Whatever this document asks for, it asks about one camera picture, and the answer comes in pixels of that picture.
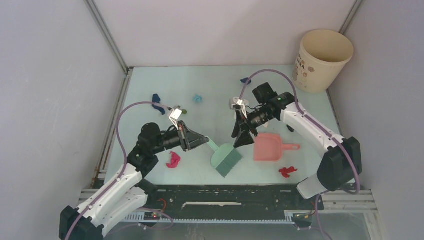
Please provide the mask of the green hand brush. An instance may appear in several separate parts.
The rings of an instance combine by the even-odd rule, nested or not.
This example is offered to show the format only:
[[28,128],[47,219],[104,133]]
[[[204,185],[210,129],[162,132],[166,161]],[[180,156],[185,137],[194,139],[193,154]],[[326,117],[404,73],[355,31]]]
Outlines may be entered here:
[[210,137],[207,138],[208,146],[214,151],[210,159],[210,165],[225,178],[243,156],[231,143],[225,143],[218,146]]

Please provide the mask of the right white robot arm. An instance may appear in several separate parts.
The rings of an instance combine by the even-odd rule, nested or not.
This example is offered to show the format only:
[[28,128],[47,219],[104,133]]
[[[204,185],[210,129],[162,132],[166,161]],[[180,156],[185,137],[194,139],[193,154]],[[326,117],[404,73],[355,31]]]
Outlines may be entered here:
[[345,138],[325,127],[306,112],[295,96],[289,92],[277,94],[268,83],[255,88],[253,94],[260,106],[252,112],[246,111],[244,99],[234,97],[229,101],[236,116],[232,133],[235,148],[253,144],[259,135],[257,128],[276,119],[306,139],[322,158],[316,174],[301,181],[291,194],[295,208],[304,209],[312,197],[339,190],[351,180],[357,191],[361,189],[362,155],[356,138]]

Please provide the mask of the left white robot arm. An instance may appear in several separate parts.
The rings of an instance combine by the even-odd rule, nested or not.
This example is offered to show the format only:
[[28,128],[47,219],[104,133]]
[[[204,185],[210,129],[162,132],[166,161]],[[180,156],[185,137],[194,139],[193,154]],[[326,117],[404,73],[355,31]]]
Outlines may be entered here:
[[158,164],[157,154],[176,147],[187,152],[208,142],[206,136],[190,130],[183,121],[168,130],[160,130],[153,122],[145,124],[114,177],[78,207],[67,206],[61,212],[59,238],[102,240],[135,210],[153,208],[158,202],[157,187],[145,177]]

